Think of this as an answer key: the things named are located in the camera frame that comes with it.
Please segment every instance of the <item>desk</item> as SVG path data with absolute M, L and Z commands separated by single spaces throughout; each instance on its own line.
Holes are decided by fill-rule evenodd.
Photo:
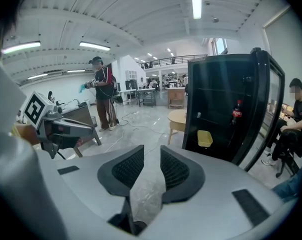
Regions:
M 139 89 L 139 90 L 136 90 L 136 93 L 137 93 L 137 96 L 138 96 L 138 100 L 139 100 L 139 107 L 141 107 L 141 101 L 140 101 L 140 95 L 143 94 L 143 93 L 150 93 L 151 94 L 151 101 L 145 101 L 143 100 L 143 97 L 142 97 L 142 103 L 146 103 L 146 104 L 151 104 L 151 108 L 153 108 L 153 103 L 154 105 L 156 106 L 157 105 L 157 102 L 156 102 L 156 95 L 153 94 L 154 92 L 156 91 L 155 88 L 145 88 L 145 89 Z
M 167 89 L 167 108 L 185 107 L 185 87 L 176 87 Z
M 186 109 L 177 109 L 171 111 L 167 118 L 170 120 L 170 134 L 169 134 L 169 140 L 167 144 L 170 144 L 172 131 L 180 131 L 184 132 L 186 128 L 186 117 L 187 117 L 187 110 Z
M 89 112 L 89 108 L 88 108 L 87 105 L 82 106 L 82 107 L 77 107 L 75 109 L 66 111 L 66 112 L 63 113 L 63 117 L 67 118 L 67 119 L 73 119 L 73 120 L 76 120 L 76 121 L 79 121 L 81 123 L 85 123 L 87 125 L 90 125 L 90 126 L 94 127 L 92 119 L 91 119 L 91 115 L 90 115 L 90 112 Z M 83 145 L 84 143 L 87 143 L 88 141 L 92 140 L 93 138 L 95 138 L 96 143 L 100 146 L 101 141 L 99 139 L 99 136 L 98 136 L 97 131 L 96 131 L 95 128 L 93 128 L 92 135 L 81 137 L 81 139 L 83 141 L 81 145 Z M 83 155 L 81 154 L 78 147 L 74 147 L 73 149 L 74 149 L 75 153 L 77 154 L 77 156 L 79 158 L 83 157 Z
M 138 100 L 137 100 L 137 89 L 122 90 L 122 91 L 120 91 L 120 92 L 121 92 L 122 94 L 129 93 L 129 95 L 130 95 L 130 101 L 129 101 L 129 103 L 131 103 L 131 107 L 132 107 L 131 92 L 135 92 L 135 100 L 136 100 L 136 104 L 138 105 Z

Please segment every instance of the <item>floor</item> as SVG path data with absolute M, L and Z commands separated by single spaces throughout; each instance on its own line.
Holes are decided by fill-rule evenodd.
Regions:
M 163 97 L 164 94 L 159 92 L 158 96 Z M 158 98 L 157 104 L 164 102 L 164 100 L 165 97 L 163 99 Z M 130 199 L 134 220 L 149 224 L 160 212 L 161 196 L 166 190 L 164 176 L 160 170 L 160 146 L 168 144 L 169 120 L 167 116 L 173 109 L 168 109 L 164 105 L 154 107 L 142 105 L 139 107 L 134 102 L 133 106 L 118 104 L 115 108 L 117 118 L 122 126 L 117 126 L 112 131 L 98 132 L 102 142 L 101 146 L 98 146 L 92 140 L 79 149 L 83 156 L 93 156 L 133 145 L 144 145 L 144 168 L 130 191 Z M 95 106 L 89 107 L 89 111 L 99 122 Z M 181 148 L 183 137 L 182 132 L 174 134 L 170 144 Z M 247 156 L 248 159 L 254 156 L 261 141 L 262 139 L 257 138 Z M 74 150 L 71 148 L 61 150 L 61 153 L 67 159 L 76 157 Z M 60 160 L 62 158 L 57 155 L 54 159 Z M 267 187 L 272 188 L 290 177 L 289 173 L 284 171 L 283 175 L 277 179 L 275 177 L 277 171 L 277 166 L 265 166 L 259 159 L 249 171 L 249 174 Z

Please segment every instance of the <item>chair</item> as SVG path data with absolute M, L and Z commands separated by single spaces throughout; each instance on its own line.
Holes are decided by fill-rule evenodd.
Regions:
M 282 160 L 280 172 L 278 172 L 275 177 L 279 178 L 287 165 L 290 171 L 295 175 L 299 171 L 299 167 L 297 166 L 296 162 L 294 161 L 294 154 L 296 154 L 299 158 L 302 157 L 302 147 L 297 146 L 296 144 L 289 144 L 286 151 L 284 151 L 280 155 L 280 159 Z

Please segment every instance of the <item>dark pants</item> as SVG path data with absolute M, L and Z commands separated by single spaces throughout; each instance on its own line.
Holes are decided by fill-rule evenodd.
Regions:
M 278 134 L 281 135 L 281 131 L 280 131 L 281 127 L 286 126 L 286 125 L 287 125 L 287 122 L 284 121 L 283 119 L 279 119 L 277 121 L 275 131 L 274 131 L 273 135 L 271 136 L 269 143 L 266 145 L 268 148 L 271 148 L 272 144 L 276 142 Z
M 110 127 L 113 127 L 117 124 L 117 115 L 115 112 L 115 108 L 113 107 L 112 101 L 110 99 L 97 99 L 96 100 L 96 110 L 97 114 L 100 118 L 101 128 L 107 129 Z
M 298 156 L 302 155 L 302 132 L 300 130 L 286 129 L 282 132 L 272 153 L 272 159 L 276 161 L 288 149 Z

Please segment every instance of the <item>black refrigerator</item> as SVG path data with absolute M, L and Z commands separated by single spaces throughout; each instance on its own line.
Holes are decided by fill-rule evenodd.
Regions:
M 188 62 L 188 101 L 182 148 L 240 165 L 250 151 L 248 171 L 259 159 L 278 121 L 285 73 L 266 51 L 226 54 Z M 241 101 L 241 117 L 232 124 Z M 210 147 L 198 145 L 198 130 L 212 136 Z M 261 140 L 252 154 L 255 141 Z

